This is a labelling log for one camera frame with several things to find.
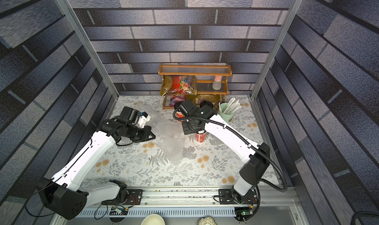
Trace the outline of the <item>translucent plastic carrier bag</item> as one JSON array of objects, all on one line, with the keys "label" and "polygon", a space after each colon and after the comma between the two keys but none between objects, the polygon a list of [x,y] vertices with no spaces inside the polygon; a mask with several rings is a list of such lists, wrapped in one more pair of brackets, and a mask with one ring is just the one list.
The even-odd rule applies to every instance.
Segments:
[{"label": "translucent plastic carrier bag", "polygon": [[153,107],[138,103],[137,110],[146,112],[151,119],[146,125],[152,127],[156,136],[153,142],[165,153],[171,163],[177,166],[183,159],[185,137],[180,123],[170,121]]}]

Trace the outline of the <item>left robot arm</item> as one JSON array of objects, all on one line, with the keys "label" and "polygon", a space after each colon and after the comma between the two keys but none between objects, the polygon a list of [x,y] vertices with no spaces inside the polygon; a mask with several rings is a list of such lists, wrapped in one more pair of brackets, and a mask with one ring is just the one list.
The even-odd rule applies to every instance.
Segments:
[{"label": "left robot arm", "polygon": [[126,137],[132,143],[155,139],[151,126],[130,124],[121,117],[103,121],[86,145],[52,178],[41,178],[36,185],[43,206],[70,220],[84,208],[100,205],[120,205],[128,201],[127,185],[119,180],[95,187],[82,187],[82,182],[91,168],[111,147]]}]

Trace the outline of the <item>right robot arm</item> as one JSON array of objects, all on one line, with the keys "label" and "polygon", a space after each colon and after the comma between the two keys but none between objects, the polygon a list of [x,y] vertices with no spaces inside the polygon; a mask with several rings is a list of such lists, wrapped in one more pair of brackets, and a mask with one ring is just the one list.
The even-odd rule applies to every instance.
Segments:
[{"label": "right robot arm", "polygon": [[241,159],[244,166],[239,171],[232,193],[237,199],[246,197],[269,167],[269,146],[259,145],[241,135],[208,105],[199,108],[186,101],[179,104],[175,111],[183,115],[180,120],[185,135],[206,131],[221,140]]}]

